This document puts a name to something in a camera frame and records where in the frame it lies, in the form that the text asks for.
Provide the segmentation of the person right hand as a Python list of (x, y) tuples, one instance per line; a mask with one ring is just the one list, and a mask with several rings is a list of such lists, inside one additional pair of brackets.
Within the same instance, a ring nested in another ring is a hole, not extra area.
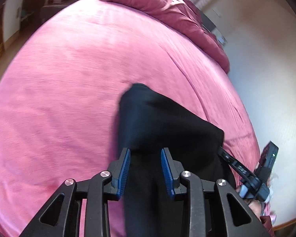
[(270, 216), (271, 222), (274, 223), (276, 221), (276, 214), (275, 212), (271, 211), (270, 201), (272, 197), (273, 189), (271, 187), (267, 202), (260, 202), (255, 199), (245, 199), (244, 201), (258, 218), (261, 216)]

